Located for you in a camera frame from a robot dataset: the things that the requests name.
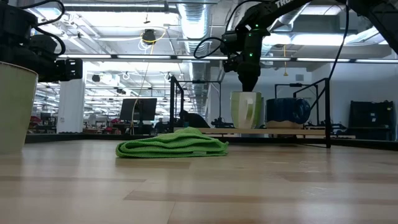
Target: wooden floor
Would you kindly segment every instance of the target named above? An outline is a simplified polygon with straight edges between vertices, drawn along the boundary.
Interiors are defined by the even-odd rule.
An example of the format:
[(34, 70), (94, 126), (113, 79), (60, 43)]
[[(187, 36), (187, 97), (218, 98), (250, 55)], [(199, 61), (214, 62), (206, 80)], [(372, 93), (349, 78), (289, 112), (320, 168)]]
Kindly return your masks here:
[(0, 156), (0, 223), (398, 223), (398, 153), (230, 145), (226, 157), (117, 159), (117, 141)]

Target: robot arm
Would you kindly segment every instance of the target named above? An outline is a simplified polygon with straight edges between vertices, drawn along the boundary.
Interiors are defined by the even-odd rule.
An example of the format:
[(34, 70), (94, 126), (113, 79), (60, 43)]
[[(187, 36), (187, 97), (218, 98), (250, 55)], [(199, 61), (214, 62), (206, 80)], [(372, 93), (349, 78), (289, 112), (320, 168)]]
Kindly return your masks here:
[[(252, 91), (260, 75), (262, 39), (270, 35), (267, 28), (284, 14), (303, 6), (311, 0), (272, 0), (250, 7), (237, 24), (235, 30), (223, 34), (220, 50), (225, 55), (233, 53), (223, 62), (225, 72), (235, 71), (242, 83), (243, 91)], [(398, 1), (396, 0), (348, 0), (348, 6), (367, 17), (398, 52)]]

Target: green towel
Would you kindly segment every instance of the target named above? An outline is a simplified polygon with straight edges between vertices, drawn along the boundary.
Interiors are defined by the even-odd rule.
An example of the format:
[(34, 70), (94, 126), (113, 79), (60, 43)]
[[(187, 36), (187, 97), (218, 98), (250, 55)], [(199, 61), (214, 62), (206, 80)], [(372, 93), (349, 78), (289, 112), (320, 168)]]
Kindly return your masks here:
[(138, 158), (225, 156), (227, 147), (228, 142), (222, 143), (188, 127), (153, 138), (123, 142), (116, 147), (116, 155)]

